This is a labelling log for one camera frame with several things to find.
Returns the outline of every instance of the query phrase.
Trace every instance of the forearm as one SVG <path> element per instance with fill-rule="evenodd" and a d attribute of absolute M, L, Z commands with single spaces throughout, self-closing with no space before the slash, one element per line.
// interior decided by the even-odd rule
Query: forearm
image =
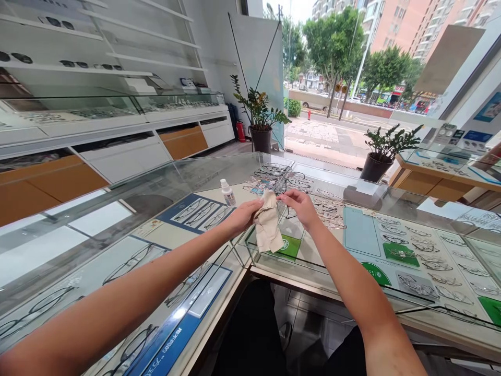
<path fill-rule="evenodd" d="M 309 231 L 327 271 L 362 333 L 387 324 L 397 317 L 376 280 L 322 224 Z"/>
<path fill-rule="evenodd" d="M 146 320 L 231 235 L 228 226 L 217 226 L 91 293 L 0 357 L 0 374 L 22 374 L 18 367 L 26 364 L 26 354 L 32 364 L 40 362 L 50 370 L 37 368 L 39 375 L 82 374 Z"/>

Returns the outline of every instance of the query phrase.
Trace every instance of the cleaning cloth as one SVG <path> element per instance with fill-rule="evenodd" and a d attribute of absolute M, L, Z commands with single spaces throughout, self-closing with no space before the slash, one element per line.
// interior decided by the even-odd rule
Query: cleaning cloth
<path fill-rule="evenodd" d="M 278 229 L 277 198 L 273 191 L 266 190 L 263 194 L 265 203 L 256 212 L 257 246 L 260 252 L 276 252 L 283 247 L 282 234 Z"/>

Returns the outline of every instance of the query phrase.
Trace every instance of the red fire extinguisher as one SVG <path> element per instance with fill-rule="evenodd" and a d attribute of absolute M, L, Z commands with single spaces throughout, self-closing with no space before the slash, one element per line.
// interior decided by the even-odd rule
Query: red fire extinguisher
<path fill-rule="evenodd" d="M 236 131 L 238 133 L 238 140 L 240 142 L 245 142 L 244 125 L 242 124 L 242 122 L 238 121 L 236 123 Z"/>

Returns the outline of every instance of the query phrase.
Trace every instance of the black plant pot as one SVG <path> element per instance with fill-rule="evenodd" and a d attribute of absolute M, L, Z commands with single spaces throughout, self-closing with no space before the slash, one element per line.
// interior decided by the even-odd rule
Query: black plant pot
<path fill-rule="evenodd" d="M 254 144 L 254 151 L 271 154 L 271 131 L 255 131 L 250 128 L 250 136 Z"/>
<path fill-rule="evenodd" d="M 365 158 L 364 169 L 362 170 L 362 174 L 360 175 L 360 179 L 369 180 L 374 183 L 377 183 L 385 174 L 386 171 L 393 164 L 393 161 L 388 158 L 385 162 L 379 162 L 374 159 L 375 153 L 367 154 L 367 158 Z"/>

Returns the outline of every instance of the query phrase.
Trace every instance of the white bottle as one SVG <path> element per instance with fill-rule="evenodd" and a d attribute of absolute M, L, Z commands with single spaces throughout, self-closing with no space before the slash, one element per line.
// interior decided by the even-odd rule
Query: white bottle
<path fill-rule="evenodd" d="M 223 193 L 224 200 L 228 206 L 236 206 L 235 196 L 233 196 L 233 190 L 226 182 L 226 179 L 221 179 L 221 192 Z"/>

